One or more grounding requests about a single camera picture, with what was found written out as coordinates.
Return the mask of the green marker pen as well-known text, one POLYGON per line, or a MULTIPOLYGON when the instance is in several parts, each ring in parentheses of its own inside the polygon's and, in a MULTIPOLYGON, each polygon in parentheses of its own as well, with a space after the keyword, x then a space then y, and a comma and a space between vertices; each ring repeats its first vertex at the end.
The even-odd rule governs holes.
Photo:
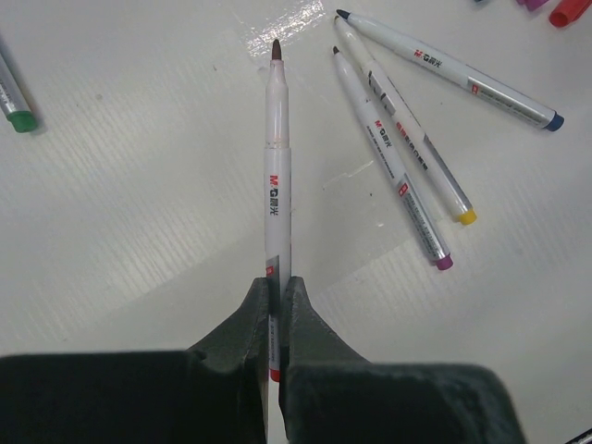
POLYGON ((1 113, 20 134, 32 133, 40 127, 26 84, 5 39, 1 38, 1 113))

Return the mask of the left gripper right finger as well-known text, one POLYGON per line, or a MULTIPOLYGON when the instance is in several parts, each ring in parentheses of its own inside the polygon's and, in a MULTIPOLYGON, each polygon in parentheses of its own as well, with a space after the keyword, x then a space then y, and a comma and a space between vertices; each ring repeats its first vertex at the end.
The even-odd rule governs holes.
POLYGON ((291 443, 524 443, 512 399, 473 364, 375 364, 292 277, 281 304, 278 401, 291 443))

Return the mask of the red marker pen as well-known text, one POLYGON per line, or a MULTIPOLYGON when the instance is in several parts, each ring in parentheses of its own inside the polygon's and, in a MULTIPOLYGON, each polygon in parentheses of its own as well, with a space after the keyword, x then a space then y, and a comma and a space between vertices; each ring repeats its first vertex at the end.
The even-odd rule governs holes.
POLYGON ((291 278, 289 87, 279 40, 265 87, 265 278, 269 290, 269 375, 280 380, 280 305, 291 278))

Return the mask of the red pen cap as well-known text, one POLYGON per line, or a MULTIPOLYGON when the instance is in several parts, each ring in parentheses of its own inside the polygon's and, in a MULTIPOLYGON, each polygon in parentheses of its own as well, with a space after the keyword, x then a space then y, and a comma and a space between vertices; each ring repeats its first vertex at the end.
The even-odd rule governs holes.
POLYGON ((549 23, 564 28, 578 20, 591 6, 591 0, 561 0, 549 14, 549 23))

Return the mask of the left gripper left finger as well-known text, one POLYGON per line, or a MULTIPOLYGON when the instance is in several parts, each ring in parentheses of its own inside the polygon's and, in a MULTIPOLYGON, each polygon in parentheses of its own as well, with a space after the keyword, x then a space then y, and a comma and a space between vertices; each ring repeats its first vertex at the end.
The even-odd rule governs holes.
POLYGON ((264 279, 180 351, 23 354, 1 361, 5 443, 264 443, 264 279))

